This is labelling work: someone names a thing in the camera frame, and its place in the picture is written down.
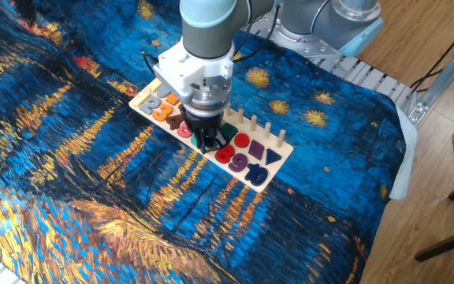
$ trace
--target purple number block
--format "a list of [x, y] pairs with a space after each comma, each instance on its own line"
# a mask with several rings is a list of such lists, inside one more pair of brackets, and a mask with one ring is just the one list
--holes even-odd
[[239, 173], [248, 165], [248, 157], [244, 154], [235, 154], [233, 161], [229, 164], [229, 169], [234, 173]]
[[259, 161], [262, 161], [262, 155], [264, 155], [264, 145], [257, 142], [257, 140], [253, 140], [250, 145], [250, 150], [248, 153], [254, 157], [256, 157]]

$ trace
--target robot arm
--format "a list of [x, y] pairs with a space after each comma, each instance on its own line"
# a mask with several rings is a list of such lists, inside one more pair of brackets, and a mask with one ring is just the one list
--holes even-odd
[[[181, 0], [183, 37], [158, 57], [157, 77], [182, 102], [182, 115], [202, 152], [227, 145], [220, 134], [233, 75], [233, 35], [282, 0]], [[320, 36], [347, 56], [355, 56], [382, 27], [377, 0], [285, 0], [276, 36], [292, 48], [309, 35]]]
[[183, 105], [187, 127], [203, 152], [223, 148], [221, 116], [229, 105], [234, 33], [271, 11], [274, 0], [181, 0], [183, 37], [154, 66]]

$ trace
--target wooden floor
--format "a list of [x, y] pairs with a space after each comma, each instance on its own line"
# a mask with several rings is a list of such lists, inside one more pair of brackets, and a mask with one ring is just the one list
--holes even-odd
[[453, 42], [454, 0], [378, 1], [385, 27], [359, 59], [410, 85]]
[[[401, 2], [418, 4], [418, 1]], [[434, 52], [419, 43], [415, 43], [415, 46]], [[432, 65], [434, 62], [430, 56], [424, 55], [425, 52], [418, 54], [428, 61], [423, 65]], [[389, 72], [388, 69], [397, 70], [406, 80], [412, 76], [404, 74], [402, 63], [387, 67], [366, 60], [384, 72]], [[417, 68], [414, 63], [406, 67], [409, 73], [417, 73]], [[454, 202], [446, 197], [454, 189], [453, 131], [454, 83], [434, 105], [419, 129], [407, 199], [389, 202], [363, 272], [362, 283], [454, 283], [454, 250], [424, 263], [413, 259], [418, 250], [454, 234]]]

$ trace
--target metal frame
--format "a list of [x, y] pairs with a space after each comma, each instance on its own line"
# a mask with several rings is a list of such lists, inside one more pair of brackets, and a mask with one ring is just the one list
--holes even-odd
[[419, 100], [419, 104], [413, 109], [409, 115], [409, 119], [415, 125], [419, 125], [425, 114], [428, 112], [430, 107], [437, 102], [439, 97], [444, 93], [444, 91], [449, 87], [449, 85], [454, 81], [454, 57], [448, 63], [448, 65], [442, 70], [439, 77], [434, 81], [430, 86], [425, 95]]

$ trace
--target purple block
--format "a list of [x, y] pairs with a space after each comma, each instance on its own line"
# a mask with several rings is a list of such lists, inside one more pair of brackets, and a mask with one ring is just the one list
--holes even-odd
[[254, 157], [256, 157], [259, 161], [262, 161], [262, 155], [264, 155], [264, 146], [257, 142], [256, 140], [253, 140], [250, 145], [250, 150], [248, 150], [248, 153]]

